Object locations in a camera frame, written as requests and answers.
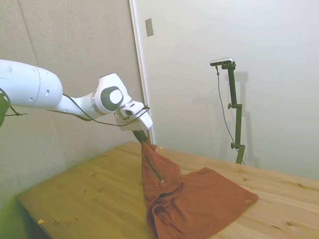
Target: orange cloth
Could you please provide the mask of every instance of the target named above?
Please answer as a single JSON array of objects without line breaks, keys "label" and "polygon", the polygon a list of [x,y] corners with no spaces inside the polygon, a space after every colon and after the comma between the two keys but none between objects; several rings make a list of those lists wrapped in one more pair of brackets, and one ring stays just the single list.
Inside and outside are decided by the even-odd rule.
[{"label": "orange cloth", "polygon": [[207,239],[258,200],[209,168],[181,175],[176,163],[155,152],[156,145],[141,145],[147,224],[156,239]]}]

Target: wire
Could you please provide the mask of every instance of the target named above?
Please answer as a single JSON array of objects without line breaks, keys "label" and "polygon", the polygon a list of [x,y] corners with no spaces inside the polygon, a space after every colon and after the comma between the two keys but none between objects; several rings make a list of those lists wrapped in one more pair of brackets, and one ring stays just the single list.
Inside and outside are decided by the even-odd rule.
[{"label": "wire", "polygon": [[5,92],[3,89],[0,88],[0,96],[1,96],[1,95],[4,95],[4,97],[5,97],[4,99],[6,99],[7,103],[9,104],[10,109],[14,112],[13,115],[4,115],[5,117],[8,117],[8,116],[23,116],[23,115],[27,115],[27,113],[25,113],[25,114],[20,114],[20,113],[18,113],[17,111],[15,111],[14,108],[11,106],[11,101],[10,101],[9,96],[6,94],[6,92]]},{"label": "wire", "polygon": [[90,119],[90,121],[94,121],[94,122],[96,122],[96,123],[106,124],[106,125],[110,125],[110,126],[117,126],[117,127],[127,126],[127,125],[133,123],[134,121],[136,121],[137,119],[139,119],[142,115],[144,115],[147,111],[150,110],[150,107],[144,106],[143,110],[146,110],[146,111],[143,112],[140,116],[138,116],[138,117],[135,118],[134,120],[132,120],[131,122],[128,122],[128,123],[126,123],[126,124],[104,123],[104,122],[97,121],[97,120],[93,119],[92,117],[90,117],[87,113],[84,112],[84,110],[81,109],[81,107],[79,107],[79,105],[78,105],[71,97],[69,97],[69,96],[66,95],[66,94],[63,94],[63,95],[66,96],[67,98],[69,98],[69,99],[73,102],[73,104],[75,104],[76,107],[79,108],[79,110],[80,110],[83,114],[85,114],[85,115]]},{"label": "wire", "polygon": [[15,111],[12,106],[9,106],[9,107],[15,114],[13,114],[13,115],[5,115],[6,117],[8,117],[8,116],[23,116],[23,115],[27,115],[28,114],[28,113],[20,114],[17,111]]},{"label": "wire", "polygon": [[224,122],[225,122],[225,125],[226,125],[226,128],[227,128],[227,131],[228,131],[228,133],[229,133],[229,135],[230,135],[230,137],[231,137],[231,141],[233,141],[233,144],[235,144],[234,138],[233,138],[233,136],[231,135],[231,132],[230,132],[230,130],[229,130],[229,128],[228,128],[228,124],[227,124],[226,117],[225,117],[224,105],[223,105],[223,101],[222,101],[221,95],[220,95],[220,83],[219,83],[219,71],[218,71],[218,67],[215,66],[215,68],[216,68],[216,71],[217,71],[218,94],[219,94],[219,99],[220,99],[221,108],[222,108],[222,110],[223,110]]}]

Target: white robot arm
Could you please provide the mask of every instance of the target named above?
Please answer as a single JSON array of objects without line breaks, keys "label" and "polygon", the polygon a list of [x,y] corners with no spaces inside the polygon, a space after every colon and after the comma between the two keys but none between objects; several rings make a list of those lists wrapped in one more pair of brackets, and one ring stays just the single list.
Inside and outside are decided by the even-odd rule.
[{"label": "white robot arm", "polygon": [[153,122],[141,102],[133,101],[115,73],[99,79],[96,91],[80,98],[63,94],[59,78],[50,71],[20,62],[0,60],[0,89],[13,106],[39,108],[92,120],[109,113],[122,130],[143,130]]}]

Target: wood grain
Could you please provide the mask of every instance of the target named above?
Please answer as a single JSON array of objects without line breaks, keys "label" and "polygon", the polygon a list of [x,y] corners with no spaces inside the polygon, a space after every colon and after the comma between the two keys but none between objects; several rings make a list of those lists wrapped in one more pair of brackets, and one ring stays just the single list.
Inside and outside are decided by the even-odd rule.
[{"label": "wood grain", "polygon": [[[141,185],[141,147],[129,142],[22,193],[55,239],[151,239]],[[182,173],[210,167],[260,200],[212,239],[319,239],[319,182],[158,148]]]}]

